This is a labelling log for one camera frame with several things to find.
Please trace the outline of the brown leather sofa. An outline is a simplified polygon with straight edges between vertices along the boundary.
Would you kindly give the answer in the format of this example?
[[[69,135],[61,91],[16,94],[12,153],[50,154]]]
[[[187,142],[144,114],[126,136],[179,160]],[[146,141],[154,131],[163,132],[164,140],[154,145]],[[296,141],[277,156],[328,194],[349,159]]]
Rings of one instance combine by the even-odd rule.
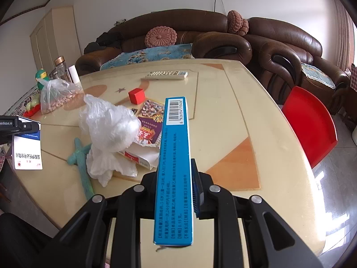
[[[99,71],[122,53],[190,44],[194,58],[230,59],[247,65],[250,43],[229,29],[227,16],[204,10],[172,9],[122,22],[89,43],[75,66],[79,75]]]

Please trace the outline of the pink round cushion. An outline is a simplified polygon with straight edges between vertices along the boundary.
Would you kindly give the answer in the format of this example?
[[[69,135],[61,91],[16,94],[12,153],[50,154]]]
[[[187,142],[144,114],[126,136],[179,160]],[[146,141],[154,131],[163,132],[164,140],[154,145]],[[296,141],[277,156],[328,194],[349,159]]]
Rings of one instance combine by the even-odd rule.
[[[166,47],[174,45],[177,41],[176,31],[167,26],[158,26],[150,29],[145,36],[145,45],[147,48]]]

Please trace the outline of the red cube block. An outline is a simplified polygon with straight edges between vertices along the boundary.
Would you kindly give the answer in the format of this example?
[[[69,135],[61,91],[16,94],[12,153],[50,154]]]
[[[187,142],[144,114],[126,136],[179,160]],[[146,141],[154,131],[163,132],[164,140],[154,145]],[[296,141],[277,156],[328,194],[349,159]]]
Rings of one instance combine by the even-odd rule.
[[[144,89],[135,88],[128,92],[129,100],[134,105],[140,105],[146,100]]]

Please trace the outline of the white medicine box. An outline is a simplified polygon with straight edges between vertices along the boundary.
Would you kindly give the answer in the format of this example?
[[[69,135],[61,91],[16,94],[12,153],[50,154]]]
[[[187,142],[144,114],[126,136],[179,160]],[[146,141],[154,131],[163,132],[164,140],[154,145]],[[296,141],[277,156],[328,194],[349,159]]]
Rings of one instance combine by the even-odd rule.
[[[22,123],[37,123],[39,130],[30,134],[13,136],[12,159],[15,170],[42,170],[41,123],[19,117]]]

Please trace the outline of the pink cushion on sofa back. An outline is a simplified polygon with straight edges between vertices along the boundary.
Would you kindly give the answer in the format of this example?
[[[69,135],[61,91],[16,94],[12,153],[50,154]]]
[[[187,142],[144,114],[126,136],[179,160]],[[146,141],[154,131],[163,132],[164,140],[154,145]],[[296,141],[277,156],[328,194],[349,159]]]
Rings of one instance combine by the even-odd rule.
[[[249,31],[249,22],[248,20],[244,19],[240,13],[235,10],[231,10],[228,12],[228,32],[239,35],[245,36]]]

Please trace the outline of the purple snack packet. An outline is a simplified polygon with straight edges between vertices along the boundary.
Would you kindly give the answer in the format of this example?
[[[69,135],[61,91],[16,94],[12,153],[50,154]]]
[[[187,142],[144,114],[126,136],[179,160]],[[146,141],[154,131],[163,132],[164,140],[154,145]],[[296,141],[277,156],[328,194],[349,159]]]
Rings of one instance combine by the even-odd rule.
[[[165,105],[146,99],[140,108],[131,108],[131,110],[141,122],[135,143],[142,147],[159,148]]]

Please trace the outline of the white plastic bag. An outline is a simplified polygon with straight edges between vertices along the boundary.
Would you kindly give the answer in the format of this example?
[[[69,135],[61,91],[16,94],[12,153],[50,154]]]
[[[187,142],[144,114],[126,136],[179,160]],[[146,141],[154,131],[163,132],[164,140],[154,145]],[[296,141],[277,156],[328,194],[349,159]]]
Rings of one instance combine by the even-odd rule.
[[[79,113],[79,127],[88,134],[97,149],[118,153],[136,140],[141,127],[133,111],[86,94],[85,108]]]

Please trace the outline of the blue medicine box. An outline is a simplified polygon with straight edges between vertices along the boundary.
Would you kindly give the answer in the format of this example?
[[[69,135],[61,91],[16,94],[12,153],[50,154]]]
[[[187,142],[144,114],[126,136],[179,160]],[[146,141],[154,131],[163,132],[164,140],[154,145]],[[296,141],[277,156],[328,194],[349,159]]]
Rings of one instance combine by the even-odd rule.
[[[161,132],[154,213],[154,244],[186,247],[193,243],[193,198],[188,106],[169,97]]]

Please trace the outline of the cream wooden cabinet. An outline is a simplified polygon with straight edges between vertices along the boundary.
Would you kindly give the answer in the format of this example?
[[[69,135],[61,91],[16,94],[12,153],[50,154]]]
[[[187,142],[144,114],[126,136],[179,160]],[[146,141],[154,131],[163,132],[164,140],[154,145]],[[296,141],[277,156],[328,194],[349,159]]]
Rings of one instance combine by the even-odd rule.
[[[36,68],[50,73],[54,61],[63,56],[72,66],[81,56],[73,6],[52,8],[39,21],[30,35]]]

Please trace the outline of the red white carton box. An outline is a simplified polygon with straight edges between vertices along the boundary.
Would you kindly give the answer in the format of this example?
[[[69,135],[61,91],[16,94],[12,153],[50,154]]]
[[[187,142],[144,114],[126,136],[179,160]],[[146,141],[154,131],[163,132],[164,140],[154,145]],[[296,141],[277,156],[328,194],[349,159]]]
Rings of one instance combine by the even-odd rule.
[[[119,151],[119,154],[130,161],[133,161],[135,164],[145,167],[148,170],[152,170],[158,166],[160,149],[132,144],[129,148]]]

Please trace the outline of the white tissue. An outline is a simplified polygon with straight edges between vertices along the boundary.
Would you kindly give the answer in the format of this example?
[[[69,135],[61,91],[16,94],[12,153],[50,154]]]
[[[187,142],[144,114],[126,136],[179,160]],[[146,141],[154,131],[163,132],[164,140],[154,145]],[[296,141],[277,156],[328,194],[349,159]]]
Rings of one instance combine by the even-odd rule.
[[[114,174],[119,174],[129,179],[138,178],[140,173],[148,170],[133,161],[123,157],[119,153],[101,151],[94,145],[87,155],[87,172],[93,179],[106,187]]]

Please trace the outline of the glass jar gold lid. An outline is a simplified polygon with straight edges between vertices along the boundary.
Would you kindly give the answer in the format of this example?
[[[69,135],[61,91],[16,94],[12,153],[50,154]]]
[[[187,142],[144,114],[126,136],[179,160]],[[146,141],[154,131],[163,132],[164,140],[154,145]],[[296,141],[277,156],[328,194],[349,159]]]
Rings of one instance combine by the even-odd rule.
[[[66,80],[67,82],[72,82],[64,57],[60,56],[55,59],[54,64],[59,78]]]

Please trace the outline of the red plastic stool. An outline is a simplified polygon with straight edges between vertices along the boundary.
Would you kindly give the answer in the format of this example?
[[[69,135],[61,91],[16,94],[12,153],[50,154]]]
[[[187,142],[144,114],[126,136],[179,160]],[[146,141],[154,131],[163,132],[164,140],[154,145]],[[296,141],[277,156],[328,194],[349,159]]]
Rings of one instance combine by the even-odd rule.
[[[294,86],[282,113],[294,130],[312,168],[338,143],[334,121],[325,105],[312,93]]]

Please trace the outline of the clear bag of peanuts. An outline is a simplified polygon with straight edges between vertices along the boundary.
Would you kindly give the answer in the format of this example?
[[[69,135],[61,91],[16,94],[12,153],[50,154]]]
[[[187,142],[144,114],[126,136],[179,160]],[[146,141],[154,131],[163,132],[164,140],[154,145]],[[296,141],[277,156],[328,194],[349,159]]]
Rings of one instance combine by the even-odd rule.
[[[37,80],[42,86],[41,113],[47,114],[73,100],[82,92],[82,87],[62,79]]]

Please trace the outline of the white remote control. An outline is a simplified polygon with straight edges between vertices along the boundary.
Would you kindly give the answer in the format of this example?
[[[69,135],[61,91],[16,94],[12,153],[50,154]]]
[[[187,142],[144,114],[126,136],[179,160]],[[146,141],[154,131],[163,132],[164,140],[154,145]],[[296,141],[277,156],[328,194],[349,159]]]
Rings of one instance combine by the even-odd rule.
[[[187,71],[153,71],[145,76],[147,80],[185,80]]]

